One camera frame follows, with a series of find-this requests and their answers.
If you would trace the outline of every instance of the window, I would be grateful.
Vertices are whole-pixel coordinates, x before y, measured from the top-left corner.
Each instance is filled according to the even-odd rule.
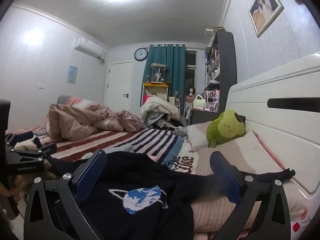
[[[186,95],[189,94],[188,87],[196,87],[196,51],[186,51]]]

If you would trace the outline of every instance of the blue poster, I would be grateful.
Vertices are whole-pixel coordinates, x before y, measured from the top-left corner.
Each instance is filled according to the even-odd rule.
[[[70,66],[68,73],[68,83],[75,84],[77,80],[78,68]]]

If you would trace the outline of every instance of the green plush toy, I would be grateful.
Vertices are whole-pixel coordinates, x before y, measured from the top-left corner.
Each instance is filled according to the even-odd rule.
[[[208,147],[215,148],[219,144],[244,136],[244,121],[245,117],[238,115],[233,110],[221,113],[207,128]]]

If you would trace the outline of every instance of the door frame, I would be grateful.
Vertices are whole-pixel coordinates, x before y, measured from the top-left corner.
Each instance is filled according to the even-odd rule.
[[[124,63],[132,63],[132,71],[131,71],[131,77],[130,77],[130,88],[129,88],[129,107],[128,111],[131,111],[131,98],[132,98],[132,85],[133,85],[133,73],[134,73],[134,61],[133,60],[122,60],[122,61],[115,61],[115,62],[109,62],[107,66],[107,73],[106,73],[106,85],[105,85],[105,93],[104,93],[104,105],[107,106],[107,97],[108,97],[108,83],[109,83],[109,70],[110,65],[115,64],[124,64]]]

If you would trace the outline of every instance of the wall clock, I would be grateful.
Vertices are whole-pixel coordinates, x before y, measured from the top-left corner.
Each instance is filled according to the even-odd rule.
[[[148,57],[148,51],[145,48],[137,49],[134,58],[138,61],[144,61]]]

